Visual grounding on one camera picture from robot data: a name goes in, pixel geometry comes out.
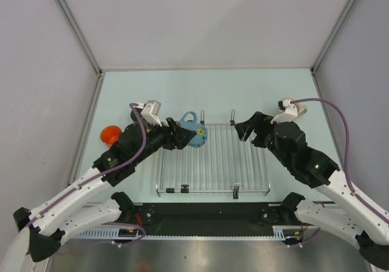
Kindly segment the blue mug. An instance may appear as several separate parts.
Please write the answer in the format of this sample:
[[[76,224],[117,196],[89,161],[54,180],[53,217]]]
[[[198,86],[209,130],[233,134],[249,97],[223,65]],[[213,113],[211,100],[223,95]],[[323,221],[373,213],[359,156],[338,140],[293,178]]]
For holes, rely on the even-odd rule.
[[[205,145],[208,139],[208,129],[205,125],[198,121],[196,112],[188,111],[184,113],[181,119],[177,122],[182,128],[196,133],[196,135],[189,141],[189,147],[201,148]]]

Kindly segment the cream floral mug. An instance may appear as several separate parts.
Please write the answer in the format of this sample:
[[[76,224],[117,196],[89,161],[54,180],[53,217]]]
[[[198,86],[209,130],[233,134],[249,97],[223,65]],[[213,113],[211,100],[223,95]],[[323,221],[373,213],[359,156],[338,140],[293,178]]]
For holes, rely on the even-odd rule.
[[[308,109],[307,109],[307,107],[305,105],[302,105],[300,103],[297,103],[297,104],[299,105],[299,108],[300,108],[299,116],[298,116],[298,118],[299,118],[299,117],[304,116],[304,114],[307,113]]]

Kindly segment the dark green mug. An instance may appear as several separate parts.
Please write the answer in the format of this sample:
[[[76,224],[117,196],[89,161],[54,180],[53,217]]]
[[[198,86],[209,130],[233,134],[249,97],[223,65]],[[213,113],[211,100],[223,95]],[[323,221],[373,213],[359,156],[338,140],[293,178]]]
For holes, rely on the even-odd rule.
[[[140,118],[141,115],[140,115],[140,112],[139,112],[139,109],[138,108],[135,108],[134,110],[132,110],[130,112],[130,118],[132,119],[132,121],[134,123],[137,123],[138,122],[138,118]]]

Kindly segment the orange mug black handle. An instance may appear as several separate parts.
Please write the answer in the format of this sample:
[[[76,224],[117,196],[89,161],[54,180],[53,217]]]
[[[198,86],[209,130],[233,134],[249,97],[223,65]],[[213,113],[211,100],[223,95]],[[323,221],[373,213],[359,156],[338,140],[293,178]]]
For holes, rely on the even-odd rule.
[[[101,131],[100,139],[107,147],[111,147],[119,139],[121,134],[122,130],[120,127],[111,125]]]

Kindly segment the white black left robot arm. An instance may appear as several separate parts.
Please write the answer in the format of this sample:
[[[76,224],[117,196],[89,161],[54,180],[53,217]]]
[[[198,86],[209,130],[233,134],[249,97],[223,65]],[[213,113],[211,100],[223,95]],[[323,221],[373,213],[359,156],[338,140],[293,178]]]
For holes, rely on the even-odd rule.
[[[135,173],[137,165],[159,149],[181,150],[196,132],[172,119],[166,124],[145,128],[143,123],[128,125],[112,146],[78,180],[48,202],[34,209],[20,208],[13,214],[19,231],[29,235],[27,252],[34,262],[54,255],[71,237],[106,223],[129,223],[135,206],[124,192],[84,209],[97,194],[117,186]]]

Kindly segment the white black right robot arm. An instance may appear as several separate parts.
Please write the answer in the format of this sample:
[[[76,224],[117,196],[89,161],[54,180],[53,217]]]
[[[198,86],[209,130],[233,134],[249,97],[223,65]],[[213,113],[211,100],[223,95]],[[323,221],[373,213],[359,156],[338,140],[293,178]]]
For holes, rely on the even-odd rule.
[[[241,141],[254,134],[252,144],[268,149],[300,183],[323,194],[339,206],[344,215],[331,212],[302,195],[292,194],[296,203],[280,209],[287,224],[298,220],[315,225],[357,248],[359,254],[381,270],[388,269],[388,211],[346,179],[345,171],[322,151],[306,142],[305,133],[294,122],[274,123],[271,116],[255,112],[237,123]]]

